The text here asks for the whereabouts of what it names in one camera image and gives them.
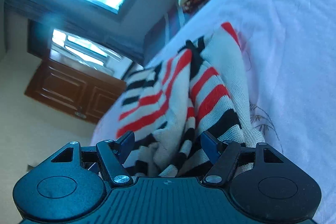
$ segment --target knitted fabric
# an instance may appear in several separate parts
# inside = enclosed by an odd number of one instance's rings
[[[135,133],[124,164],[132,176],[205,175],[212,164],[201,148],[204,130],[242,146],[264,141],[251,126],[244,64],[229,23],[130,75],[124,98],[117,136]]]

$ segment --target bed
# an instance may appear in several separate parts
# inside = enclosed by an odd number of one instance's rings
[[[211,0],[147,67],[229,21],[241,44],[253,124],[320,185],[317,223],[336,223],[336,0]],[[94,145],[115,138],[117,100]]]

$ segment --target metal screw head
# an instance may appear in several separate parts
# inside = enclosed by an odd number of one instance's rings
[[[115,176],[113,181],[115,183],[118,183],[118,184],[123,184],[123,183],[127,183],[129,182],[130,178],[128,176],[125,176],[125,175],[118,175],[118,176]]]
[[[217,175],[211,175],[211,176],[207,176],[205,178],[205,181],[208,183],[220,183],[222,181],[222,178],[220,176]]]

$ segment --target door panel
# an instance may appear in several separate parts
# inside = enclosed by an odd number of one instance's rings
[[[87,83],[74,78],[52,67],[46,69],[45,78],[41,81],[41,95],[65,104],[73,109],[80,106]]]
[[[89,119],[98,122],[118,99],[119,95],[120,92],[114,94],[95,86],[85,114]]]
[[[74,117],[98,123],[123,93],[126,83],[72,62],[65,57],[42,61],[25,94]]]

